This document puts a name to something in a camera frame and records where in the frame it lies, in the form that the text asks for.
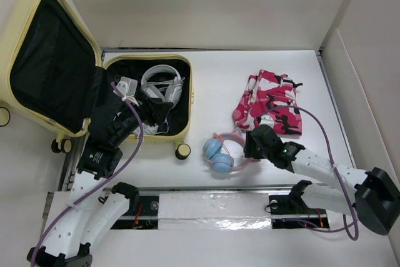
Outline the white grey headphones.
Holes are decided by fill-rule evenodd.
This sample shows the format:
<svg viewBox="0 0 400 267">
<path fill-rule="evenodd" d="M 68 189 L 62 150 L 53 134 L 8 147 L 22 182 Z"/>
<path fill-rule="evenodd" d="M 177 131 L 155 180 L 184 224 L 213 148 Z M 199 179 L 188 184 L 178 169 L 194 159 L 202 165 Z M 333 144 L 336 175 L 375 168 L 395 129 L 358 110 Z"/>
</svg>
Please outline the white grey headphones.
<svg viewBox="0 0 400 267">
<path fill-rule="evenodd" d="M 161 73 L 172 74 L 174 78 L 166 81 L 151 81 L 153 76 Z M 141 91 L 150 98 L 157 98 L 176 106 L 181 98 L 184 80 L 185 77 L 182 77 L 176 68 L 167 64 L 158 64 L 143 74 Z"/>
</svg>

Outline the blue pink cat headphones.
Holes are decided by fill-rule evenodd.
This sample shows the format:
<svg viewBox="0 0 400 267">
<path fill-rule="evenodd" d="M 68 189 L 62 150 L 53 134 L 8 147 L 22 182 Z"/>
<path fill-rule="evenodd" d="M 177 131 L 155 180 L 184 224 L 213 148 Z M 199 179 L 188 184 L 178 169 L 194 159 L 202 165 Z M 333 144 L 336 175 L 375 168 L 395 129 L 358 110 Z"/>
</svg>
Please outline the blue pink cat headphones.
<svg viewBox="0 0 400 267">
<path fill-rule="evenodd" d="M 244 151 L 246 139 L 239 128 L 234 128 L 231 132 L 213 133 L 202 147 L 202 157 L 214 172 L 238 174 L 249 164 L 260 162 L 260 159 L 245 158 L 243 154 L 240 163 L 236 163 L 225 144 L 226 141 L 235 142 Z"/>
</svg>

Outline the pink camouflage shorts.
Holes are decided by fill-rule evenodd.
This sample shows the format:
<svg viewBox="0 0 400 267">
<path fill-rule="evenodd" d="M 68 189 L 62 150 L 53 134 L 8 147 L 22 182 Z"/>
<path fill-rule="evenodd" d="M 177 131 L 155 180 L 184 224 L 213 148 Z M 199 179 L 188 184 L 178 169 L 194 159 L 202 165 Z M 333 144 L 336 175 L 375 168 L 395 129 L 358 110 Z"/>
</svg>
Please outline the pink camouflage shorts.
<svg viewBox="0 0 400 267">
<path fill-rule="evenodd" d="M 261 69 L 250 75 L 239 104 L 232 113 L 236 127 L 251 131 L 260 126 L 260 117 L 270 115 L 274 120 L 273 130 L 282 136 L 301 136 L 302 117 L 297 108 L 296 83 L 286 74 Z"/>
</svg>

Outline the white towel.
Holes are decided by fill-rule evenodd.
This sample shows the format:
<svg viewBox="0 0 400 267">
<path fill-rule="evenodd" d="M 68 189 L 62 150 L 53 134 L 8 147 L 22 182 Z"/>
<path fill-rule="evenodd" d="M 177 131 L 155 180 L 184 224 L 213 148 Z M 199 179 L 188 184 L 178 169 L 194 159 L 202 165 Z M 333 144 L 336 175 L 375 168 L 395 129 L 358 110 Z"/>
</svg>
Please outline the white towel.
<svg viewBox="0 0 400 267">
<path fill-rule="evenodd" d="M 168 122 L 163 122 L 162 125 L 148 125 L 143 123 L 142 124 L 142 131 L 140 129 L 140 127 L 138 126 L 133 132 L 132 134 L 134 135 L 139 135 L 139 134 L 143 134 L 143 135 L 161 135 L 161 134 L 167 134 L 169 132 L 169 124 Z"/>
</svg>

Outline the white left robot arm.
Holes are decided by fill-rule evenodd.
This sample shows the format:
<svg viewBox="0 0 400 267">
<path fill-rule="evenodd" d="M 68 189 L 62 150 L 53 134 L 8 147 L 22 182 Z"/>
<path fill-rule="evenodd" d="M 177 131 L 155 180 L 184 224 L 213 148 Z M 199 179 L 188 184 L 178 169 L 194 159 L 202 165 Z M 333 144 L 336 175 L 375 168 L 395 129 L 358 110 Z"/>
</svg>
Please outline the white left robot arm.
<svg viewBox="0 0 400 267">
<path fill-rule="evenodd" d="M 135 129 L 139 130 L 139 142 L 143 142 L 143 125 L 162 124 L 172 107 L 171 102 L 155 98 L 135 103 L 123 96 L 92 112 L 89 137 L 68 202 L 29 250 L 31 266 L 91 266 L 90 251 L 100 234 L 122 214 L 134 214 L 139 209 L 137 187 L 119 183 L 102 216 L 91 217 L 104 185 L 123 170 L 118 166 L 123 155 L 120 145 Z"/>
</svg>

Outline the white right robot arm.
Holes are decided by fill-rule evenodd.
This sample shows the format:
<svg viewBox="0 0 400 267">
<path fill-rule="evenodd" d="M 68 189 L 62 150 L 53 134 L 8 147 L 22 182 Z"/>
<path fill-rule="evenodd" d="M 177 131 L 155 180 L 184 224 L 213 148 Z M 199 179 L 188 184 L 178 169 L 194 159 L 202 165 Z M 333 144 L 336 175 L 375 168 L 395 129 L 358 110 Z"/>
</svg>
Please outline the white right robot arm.
<svg viewBox="0 0 400 267">
<path fill-rule="evenodd" d="M 399 218 L 399 189 L 383 169 L 365 171 L 334 164 L 299 143 L 283 142 L 267 125 L 247 132 L 244 155 L 324 183 L 318 186 L 302 180 L 293 187 L 288 200 L 297 213 L 308 208 L 335 211 L 355 217 L 382 236 L 389 234 Z"/>
</svg>

